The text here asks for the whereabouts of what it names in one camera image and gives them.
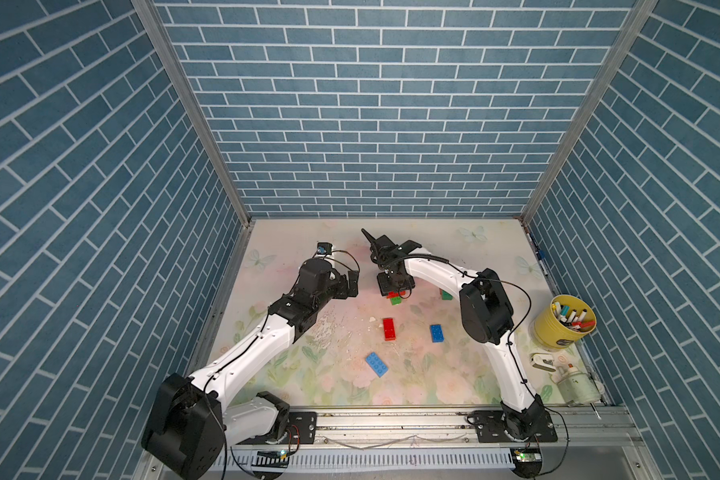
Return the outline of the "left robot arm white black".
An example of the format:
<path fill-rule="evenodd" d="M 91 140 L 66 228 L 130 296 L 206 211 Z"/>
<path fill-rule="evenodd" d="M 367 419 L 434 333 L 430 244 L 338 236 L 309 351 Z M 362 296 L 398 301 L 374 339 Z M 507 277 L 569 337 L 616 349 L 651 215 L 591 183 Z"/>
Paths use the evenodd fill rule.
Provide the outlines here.
<path fill-rule="evenodd" d="M 290 291 L 229 351 L 187 376 L 168 376 L 157 388 L 142 448 L 180 478 L 199 479 L 218 457 L 227 458 L 234 444 L 254 437 L 280 440 L 290 414 L 287 402 L 267 391 L 246 403 L 232 402 L 315 325 L 330 301 L 357 296 L 359 270 L 341 273 L 336 265 L 328 257 L 305 260 Z"/>

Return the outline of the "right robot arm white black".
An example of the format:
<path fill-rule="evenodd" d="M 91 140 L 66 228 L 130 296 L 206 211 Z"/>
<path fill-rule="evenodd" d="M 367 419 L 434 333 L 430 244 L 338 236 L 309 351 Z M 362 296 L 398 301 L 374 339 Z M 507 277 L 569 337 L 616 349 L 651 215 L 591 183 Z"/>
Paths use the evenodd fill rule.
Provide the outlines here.
<path fill-rule="evenodd" d="M 484 346 L 498 382 L 508 436 L 525 441 L 541 435 L 549 423 L 547 409 L 513 351 L 514 307 L 498 274 L 456 265 L 412 240 L 396 244 L 385 235 L 375 237 L 365 229 L 361 233 L 369 242 L 370 260 L 379 269 L 377 283 L 383 296 L 410 293 L 423 280 L 459 301 L 462 327 Z"/>

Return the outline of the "small blue lego brick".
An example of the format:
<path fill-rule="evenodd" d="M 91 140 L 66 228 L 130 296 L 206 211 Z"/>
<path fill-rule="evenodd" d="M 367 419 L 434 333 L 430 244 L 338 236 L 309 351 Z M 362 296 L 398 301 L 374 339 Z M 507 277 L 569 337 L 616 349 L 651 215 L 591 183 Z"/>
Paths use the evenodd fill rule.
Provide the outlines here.
<path fill-rule="evenodd" d="M 443 343 L 444 333 L 440 324 L 432 324 L 429 326 L 430 336 L 433 343 Z"/>

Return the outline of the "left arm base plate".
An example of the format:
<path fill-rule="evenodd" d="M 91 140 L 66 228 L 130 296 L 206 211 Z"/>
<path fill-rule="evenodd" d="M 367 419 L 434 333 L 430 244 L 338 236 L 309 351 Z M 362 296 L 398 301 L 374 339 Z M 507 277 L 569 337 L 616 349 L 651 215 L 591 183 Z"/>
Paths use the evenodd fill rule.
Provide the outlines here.
<path fill-rule="evenodd" d="M 268 444 L 313 444 L 318 415 L 315 411 L 291 411 L 275 417 L 271 429 L 263 435 Z"/>

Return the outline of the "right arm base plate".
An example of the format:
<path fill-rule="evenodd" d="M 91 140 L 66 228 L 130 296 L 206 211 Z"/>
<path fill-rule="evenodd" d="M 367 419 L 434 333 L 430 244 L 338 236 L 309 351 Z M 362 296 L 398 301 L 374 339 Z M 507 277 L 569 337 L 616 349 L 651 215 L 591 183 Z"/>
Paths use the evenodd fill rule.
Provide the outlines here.
<path fill-rule="evenodd" d="M 528 438 L 510 434 L 502 410 L 475 410 L 465 416 L 474 430 L 479 443 L 555 443 L 559 440 L 549 411 L 545 411 L 536 432 Z"/>

